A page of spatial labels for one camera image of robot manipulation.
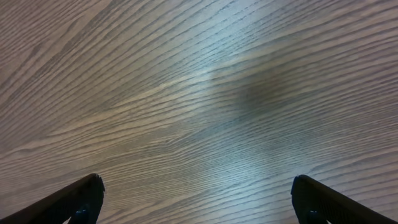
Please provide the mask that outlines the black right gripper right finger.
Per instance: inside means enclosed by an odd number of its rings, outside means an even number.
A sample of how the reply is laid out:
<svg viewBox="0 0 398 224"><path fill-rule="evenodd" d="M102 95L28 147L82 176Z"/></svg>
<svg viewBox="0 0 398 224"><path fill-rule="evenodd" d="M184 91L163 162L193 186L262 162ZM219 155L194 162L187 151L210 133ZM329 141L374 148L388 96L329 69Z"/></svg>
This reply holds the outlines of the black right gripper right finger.
<svg viewBox="0 0 398 224"><path fill-rule="evenodd" d="M300 224L397 224L307 175L295 177L290 193Z"/></svg>

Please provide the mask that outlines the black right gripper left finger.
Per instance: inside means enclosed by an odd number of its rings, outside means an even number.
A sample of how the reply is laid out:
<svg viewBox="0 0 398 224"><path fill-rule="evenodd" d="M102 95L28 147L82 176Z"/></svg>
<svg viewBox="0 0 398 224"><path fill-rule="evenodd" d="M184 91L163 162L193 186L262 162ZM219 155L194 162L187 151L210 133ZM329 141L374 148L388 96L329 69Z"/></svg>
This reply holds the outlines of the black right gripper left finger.
<svg viewBox="0 0 398 224"><path fill-rule="evenodd" d="M96 224L105 187L98 174L56 191L28 207L1 219L2 224Z"/></svg>

